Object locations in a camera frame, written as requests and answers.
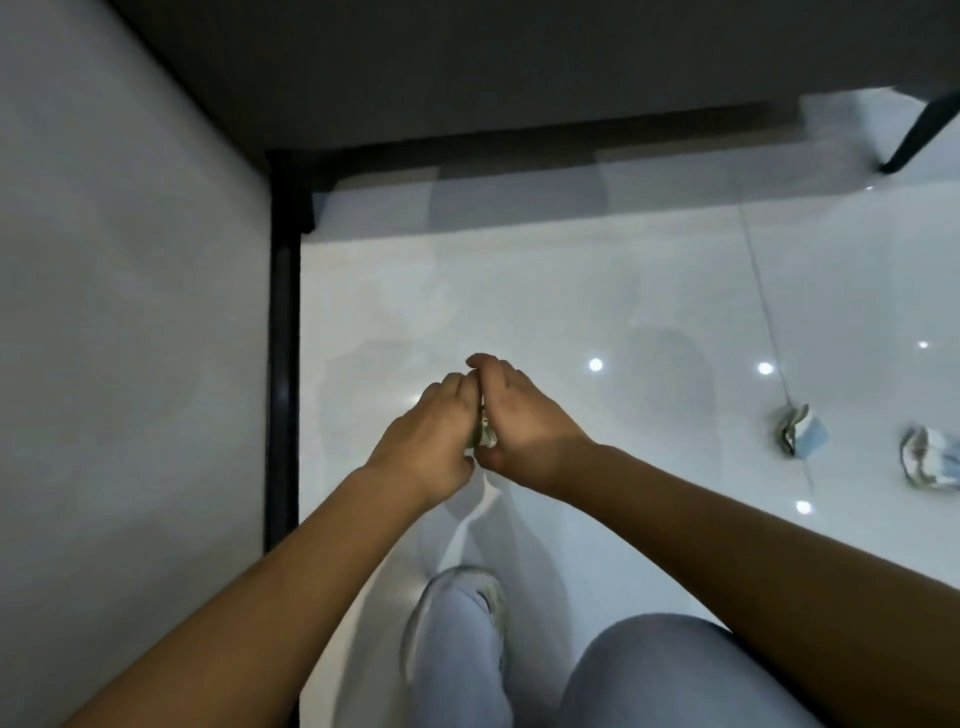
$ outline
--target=white sneaker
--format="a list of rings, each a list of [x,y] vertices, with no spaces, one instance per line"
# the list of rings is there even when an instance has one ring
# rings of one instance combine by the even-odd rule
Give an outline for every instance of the white sneaker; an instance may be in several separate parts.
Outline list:
[[[420,644],[420,633],[426,624],[427,615],[434,599],[451,587],[457,587],[464,592],[480,595],[487,605],[493,629],[500,636],[502,649],[500,650],[500,674],[506,668],[507,656],[507,597],[503,587],[493,575],[493,572],[480,567],[453,567],[430,579],[420,596],[420,601],[414,609],[407,626],[403,630],[403,642],[400,643],[400,672],[409,686],[413,682],[414,665],[417,660],[417,647]]]

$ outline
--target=light blue jeans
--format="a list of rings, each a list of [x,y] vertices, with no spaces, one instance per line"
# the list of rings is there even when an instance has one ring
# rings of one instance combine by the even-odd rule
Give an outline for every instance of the light blue jeans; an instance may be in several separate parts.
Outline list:
[[[449,589],[424,625],[409,728],[511,728],[500,647],[477,595]],[[821,728],[726,630],[682,615],[607,628],[573,670],[557,728]]]

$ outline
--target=crumpled money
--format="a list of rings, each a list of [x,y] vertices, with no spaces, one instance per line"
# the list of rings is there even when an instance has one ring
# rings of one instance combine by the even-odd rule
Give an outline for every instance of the crumpled money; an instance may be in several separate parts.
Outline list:
[[[911,485],[960,491],[960,439],[954,435],[913,427],[900,446],[900,462]]]

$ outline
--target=wall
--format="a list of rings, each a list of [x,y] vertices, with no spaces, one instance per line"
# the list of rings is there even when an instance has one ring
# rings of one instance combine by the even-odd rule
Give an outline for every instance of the wall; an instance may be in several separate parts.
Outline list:
[[[260,552],[266,183],[98,3],[0,4],[0,722]]]

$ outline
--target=glossy floor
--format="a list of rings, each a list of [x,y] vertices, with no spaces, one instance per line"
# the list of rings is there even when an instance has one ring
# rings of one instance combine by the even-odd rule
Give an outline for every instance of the glossy floor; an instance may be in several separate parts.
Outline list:
[[[489,351],[597,440],[960,585],[960,498],[908,488],[898,453],[911,423],[960,431],[960,127],[899,175],[873,171],[920,108],[890,90],[817,96],[777,143],[344,181],[302,249],[301,516],[426,384]],[[830,433],[806,465],[771,437],[788,401]],[[403,622],[461,562],[507,588],[521,720],[549,718],[614,621],[708,616],[592,519],[478,473],[367,585],[304,725],[398,724]]]

